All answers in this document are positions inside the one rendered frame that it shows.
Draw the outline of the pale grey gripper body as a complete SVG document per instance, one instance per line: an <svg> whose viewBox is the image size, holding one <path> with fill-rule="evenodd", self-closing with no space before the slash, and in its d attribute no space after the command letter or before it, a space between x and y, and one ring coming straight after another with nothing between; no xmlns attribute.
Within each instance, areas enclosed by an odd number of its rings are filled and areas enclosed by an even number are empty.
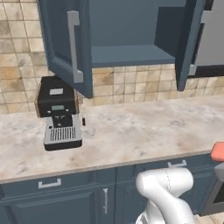
<svg viewBox="0 0 224 224"><path fill-rule="evenodd" d="M217 178L224 182L224 163L218 164L214 167L214 172Z"/></svg>

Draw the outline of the red bar soap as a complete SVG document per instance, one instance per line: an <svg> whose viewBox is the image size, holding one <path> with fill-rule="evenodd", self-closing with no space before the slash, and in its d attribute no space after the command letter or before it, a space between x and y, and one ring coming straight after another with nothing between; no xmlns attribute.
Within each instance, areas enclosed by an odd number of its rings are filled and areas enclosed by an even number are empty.
<svg viewBox="0 0 224 224"><path fill-rule="evenodd" d="M213 161L224 162L224 142L215 143L210 156Z"/></svg>

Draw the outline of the dark oven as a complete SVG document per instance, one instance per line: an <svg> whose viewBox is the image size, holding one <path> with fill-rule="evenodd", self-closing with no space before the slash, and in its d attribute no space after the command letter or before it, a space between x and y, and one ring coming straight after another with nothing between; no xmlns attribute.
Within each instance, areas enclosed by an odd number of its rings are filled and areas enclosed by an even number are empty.
<svg viewBox="0 0 224 224"><path fill-rule="evenodd" d="M199 209L199 215L224 212L224 182L214 178Z"/></svg>

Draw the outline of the blue drawer front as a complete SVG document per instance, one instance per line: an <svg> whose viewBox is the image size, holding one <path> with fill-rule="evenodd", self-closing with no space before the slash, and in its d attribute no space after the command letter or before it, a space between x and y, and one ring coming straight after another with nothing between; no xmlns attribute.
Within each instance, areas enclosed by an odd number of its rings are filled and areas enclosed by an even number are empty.
<svg viewBox="0 0 224 224"><path fill-rule="evenodd" d="M38 189L38 182L54 182L61 179L61 186ZM104 169L98 171L85 171L73 174L66 174L47 178L36 178L24 181L18 181L7 184L0 184L0 200L23 195L34 195L36 193L45 193L50 191L59 191L67 188L109 185L116 182L116 169Z"/></svg>
<svg viewBox="0 0 224 224"><path fill-rule="evenodd" d="M171 162L172 164L178 164L181 163L183 159L187 162L187 166L185 168L189 170L205 169L206 167L214 167L215 165L217 165L217 162L213 161L210 158L209 154L190 157L178 157L168 160L118 167L116 169L116 180L118 182L130 181L134 179L139 172L144 172L152 169L169 168L167 165L168 162Z"/></svg>

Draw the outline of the grey microwave oven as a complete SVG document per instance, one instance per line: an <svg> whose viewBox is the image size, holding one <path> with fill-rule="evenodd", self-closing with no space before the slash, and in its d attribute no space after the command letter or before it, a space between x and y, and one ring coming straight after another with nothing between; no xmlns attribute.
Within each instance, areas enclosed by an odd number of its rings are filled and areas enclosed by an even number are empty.
<svg viewBox="0 0 224 224"><path fill-rule="evenodd" d="M191 65L190 78L224 75L224 0L206 0Z"/></svg>

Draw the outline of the black coffee machine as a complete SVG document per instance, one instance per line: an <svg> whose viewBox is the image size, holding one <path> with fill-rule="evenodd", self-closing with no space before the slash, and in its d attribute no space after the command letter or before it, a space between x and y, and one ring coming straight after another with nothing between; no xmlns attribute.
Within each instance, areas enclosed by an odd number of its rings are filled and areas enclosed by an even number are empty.
<svg viewBox="0 0 224 224"><path fill-rule="evenodd" d="M57 151L82 146L79 104L74 90L57 76L44 76L35 99L38 117L45 118L44 146Z"/></svg>

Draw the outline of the blue wall cabinet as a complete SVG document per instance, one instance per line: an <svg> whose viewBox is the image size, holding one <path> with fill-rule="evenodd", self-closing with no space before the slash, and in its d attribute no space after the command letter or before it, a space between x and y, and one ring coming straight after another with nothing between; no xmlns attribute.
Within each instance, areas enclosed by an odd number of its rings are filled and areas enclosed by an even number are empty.
<svg viewBox="0 0 224 224"><path fill-rule="evenodd" d="M90 0L93 67L172 64L186 0Z"/></svg>

